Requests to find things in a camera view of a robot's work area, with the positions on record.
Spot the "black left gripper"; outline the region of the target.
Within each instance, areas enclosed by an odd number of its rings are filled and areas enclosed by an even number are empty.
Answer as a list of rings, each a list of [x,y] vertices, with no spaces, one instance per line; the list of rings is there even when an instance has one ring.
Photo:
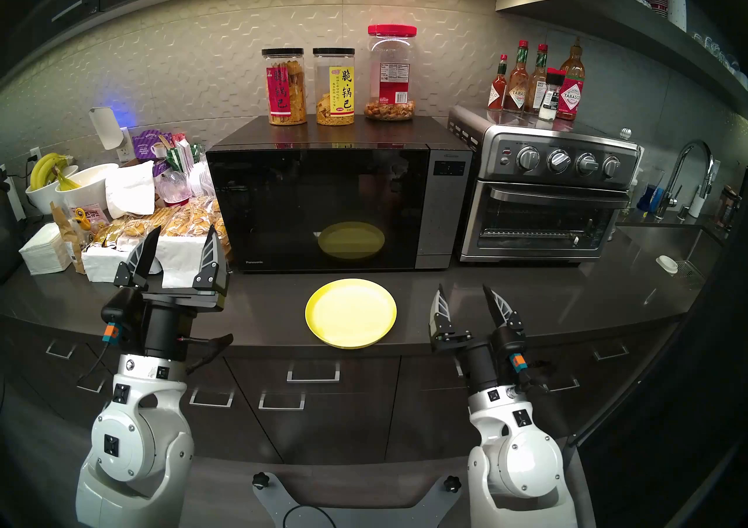
[[[120,262],[114,284],[137,290],[148,289],[148,277],[155,259],[162,228],[156,226]],[[143,354],[162,359],[186,359],[190,345],[207,349],[203,359],[215,359],[230,345],[230,336],[212,339],[191,336],[192,323],[199,313],[219,313],[224,309],[229,274],[224,248],[211,225],[200,255],[200,268],[193,289],[146,292],[142,323]]]

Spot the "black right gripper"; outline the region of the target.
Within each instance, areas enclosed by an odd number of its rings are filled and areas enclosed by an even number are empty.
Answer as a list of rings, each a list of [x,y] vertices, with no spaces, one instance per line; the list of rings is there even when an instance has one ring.
[[[516,333],[523,333],[524,322],[509,303],[488,285],[483,284],[482,289],[495,327],[507,327]],[[429,340],[434,353],[454,355],[469,395],[498,387],[497,367],[490,341],[454,327],[441,284],[430,306]]]

